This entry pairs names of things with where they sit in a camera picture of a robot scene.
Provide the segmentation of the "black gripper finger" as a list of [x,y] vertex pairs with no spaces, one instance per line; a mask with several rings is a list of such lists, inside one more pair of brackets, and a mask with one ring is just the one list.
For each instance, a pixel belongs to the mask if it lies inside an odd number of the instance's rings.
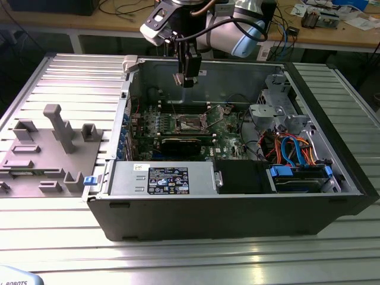
[[185,67],[183,71],[184,88],[191,88],[194,86],[197,76],[200,71],[202,56],[197,51],[196,47],[189,47],[185,54]]
[[178,42],[178,61],[179,73],[184,74],[186,71],[186,42]]

